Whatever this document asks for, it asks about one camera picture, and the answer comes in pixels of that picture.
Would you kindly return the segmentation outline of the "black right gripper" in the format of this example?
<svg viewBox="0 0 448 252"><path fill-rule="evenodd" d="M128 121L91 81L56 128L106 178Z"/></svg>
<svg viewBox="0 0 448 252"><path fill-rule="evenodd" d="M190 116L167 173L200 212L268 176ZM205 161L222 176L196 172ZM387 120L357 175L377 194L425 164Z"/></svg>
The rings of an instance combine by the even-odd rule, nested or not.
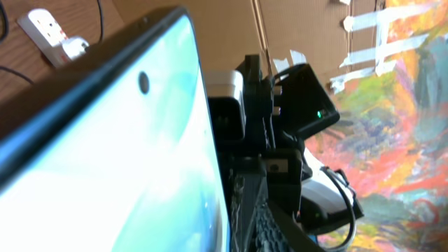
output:
<svg viewBox="0 0 448 252"><path fill-rule="evenodd" d="M223 142L223 185L231 252L321 252L293 224L301 203L302 155L276 136L274 77L264 77L259 55L237 67L244 80L245 137Z"/></svg>

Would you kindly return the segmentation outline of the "white power strip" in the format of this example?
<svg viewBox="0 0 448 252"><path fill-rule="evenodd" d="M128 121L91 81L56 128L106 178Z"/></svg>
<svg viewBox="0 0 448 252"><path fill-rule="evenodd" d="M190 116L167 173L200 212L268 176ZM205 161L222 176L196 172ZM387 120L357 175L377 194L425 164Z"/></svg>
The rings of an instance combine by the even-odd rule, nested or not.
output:
<svg viewBox="0 0 448 252"><path fill-rule="evenodd" d="M53 66L60 67L70 61L62 49L69 37L48 10L35 8L19 17L17 23Z"/></svg>

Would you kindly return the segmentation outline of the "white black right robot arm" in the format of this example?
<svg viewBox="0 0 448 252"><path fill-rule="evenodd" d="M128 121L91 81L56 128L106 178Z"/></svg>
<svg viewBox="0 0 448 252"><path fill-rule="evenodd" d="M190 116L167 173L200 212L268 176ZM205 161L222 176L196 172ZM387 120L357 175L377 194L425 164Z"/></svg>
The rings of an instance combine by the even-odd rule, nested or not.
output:
<svg viewBox="0 0 448 252"><path fill-rule="evenodd" d="M347 251L363 217L356 190L326 155L341 118L306 62L262 72L245 56L213 98L213 131L233 251Z"/></svg>

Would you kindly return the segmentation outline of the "brown cardboard backdrop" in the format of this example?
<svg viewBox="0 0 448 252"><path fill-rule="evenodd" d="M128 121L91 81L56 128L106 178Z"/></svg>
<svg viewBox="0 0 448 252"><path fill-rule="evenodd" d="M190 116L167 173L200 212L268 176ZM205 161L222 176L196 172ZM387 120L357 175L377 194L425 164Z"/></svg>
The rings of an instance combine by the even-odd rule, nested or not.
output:
<svg viewBox="0 0 448 252"><path fill-rule="evenodd" d="M156 8L184 6L195 26L203 69L229 70L245 55L261 56L265 74L307 62L329 90L353 71L343 59L375 45L375 28L349 33L343 21L384 9L375 0L115 0L125 24Z"/></svg>

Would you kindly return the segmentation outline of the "blue smartphone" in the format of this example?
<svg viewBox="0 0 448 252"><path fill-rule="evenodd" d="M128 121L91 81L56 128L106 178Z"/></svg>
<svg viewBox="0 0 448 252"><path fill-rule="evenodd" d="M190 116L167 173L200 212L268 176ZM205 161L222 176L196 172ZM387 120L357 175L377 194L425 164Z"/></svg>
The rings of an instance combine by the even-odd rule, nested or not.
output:
<svg viewBox="0 0 448 252"><path fill-rule="evenodd" d="M230 250L186 8L152 10L1 106L1 250Z"/></svg>

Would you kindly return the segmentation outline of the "colourful painting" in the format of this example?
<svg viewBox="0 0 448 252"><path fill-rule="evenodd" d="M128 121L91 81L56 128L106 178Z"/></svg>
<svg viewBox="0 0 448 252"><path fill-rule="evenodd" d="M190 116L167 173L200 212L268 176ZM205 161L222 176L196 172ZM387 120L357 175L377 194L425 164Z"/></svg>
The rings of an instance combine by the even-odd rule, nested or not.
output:
<svg viewBox="0 0 448 252"><path fill-rule="evenodd" d="M428 33L394 70L350 80L341 120L306 142L341 169L364 210L352 251L447 250L447 2L396 20L388 40Z"/></svg>

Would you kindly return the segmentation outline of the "white charger plug adapter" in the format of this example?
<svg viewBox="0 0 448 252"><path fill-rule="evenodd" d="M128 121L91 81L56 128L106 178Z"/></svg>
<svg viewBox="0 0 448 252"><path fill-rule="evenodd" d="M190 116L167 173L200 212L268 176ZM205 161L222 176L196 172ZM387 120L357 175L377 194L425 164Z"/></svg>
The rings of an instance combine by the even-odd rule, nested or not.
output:
<svg viewBox="0 0 448 252"><path fill-rule="evenodd" d="M74 36L63 41L61 46L62 51L66 55L66 57L70 60L74 60L77 57L85 54L90 44L84 38Z"/></svg>

